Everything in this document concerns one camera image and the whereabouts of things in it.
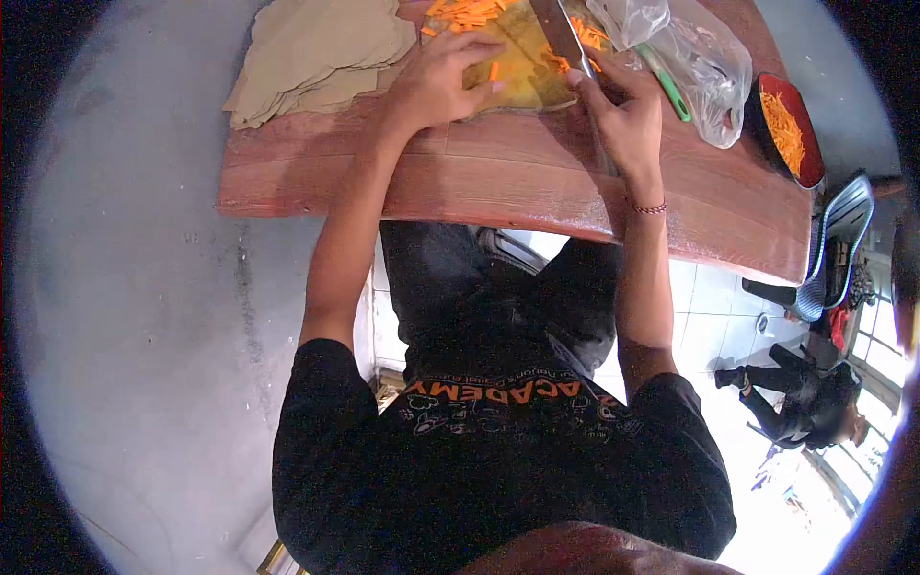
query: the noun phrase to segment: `blue chair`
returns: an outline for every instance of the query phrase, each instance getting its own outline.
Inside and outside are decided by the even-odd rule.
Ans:
[[[812,220],[809,265],[802,285],[793,288],[744,279],[742,288],[805,321],[817,321],[825,309],[844,301],[853,258],[874,210],[872,186],[860,169]]]

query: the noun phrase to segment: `stack of paper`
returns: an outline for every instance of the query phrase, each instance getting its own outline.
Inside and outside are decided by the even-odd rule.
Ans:
[[[377,88],[416,40],[398,0],[275,0],[256,14],[224,110],[235,130],[296,111],[337,111]]]

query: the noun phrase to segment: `white tile floor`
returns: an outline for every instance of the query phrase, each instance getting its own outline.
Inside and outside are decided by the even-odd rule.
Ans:
[[[561,244],[531,233],[535,248]],[[772,365],[767,351],[774,343],[795,349],[808,331],[808,324],[783,318],[783,308],[745,292],[741,277],[713,266],[672,259],[669,265],[674,302],[673,352],[678,370],[691,381],[691,374],[711,374],[715,369],[750,363]],[[380,238],[372,268],[374,286],[374,355],[379,367],[402,370],[406,345],[397,337],[398,320],[390,303]],[[765,334],[755,331],[758,315],[770,316]],[[616,353],[598,368],[595,380],[617,397],[625,397],[623,375]]]

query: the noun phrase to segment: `hand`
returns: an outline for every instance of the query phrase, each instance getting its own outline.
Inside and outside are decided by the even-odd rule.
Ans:
[[[601,68],[598,79],[622,96],[622,103],[615,106],[581,70],[569,70],[566,79],[597,122],[607,154],[627,181],[630,199],[637,206],[656,207],[663,201],[658,83],[648,72],[627,68],[624,52],[611,55],[590,46],[584,46],[584,51]]]
[[[488,81],[464,90],[463,71],[504,49],[503,43],[482,32],[438,34],[386,93],[387,119],[415,133],[469,116],[504,84]]]

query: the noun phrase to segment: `red wooden table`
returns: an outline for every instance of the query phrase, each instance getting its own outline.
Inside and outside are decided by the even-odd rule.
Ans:
[[[747,47],[754,77],[786,70],[753,0],[701,2]],[[430,2],[403,4],[419,23]],[[399,65],[381,74],[388,86]],[[334,114],[281,116],[231,132],[217,209],[245,217],[325,215],[357,138],[381,93]],[[760,281],[798,284],[808,263],[810,194],[766,161],[747,129],[730,149],[703,142],[666,98],[661,171],[673,256]],[[618,206],[608,218],[598,188],[622,187],[597,173],[580,105],[539,115],[484,113],[419,133],[399,161],[384,217],[553,232],[619,241]]]

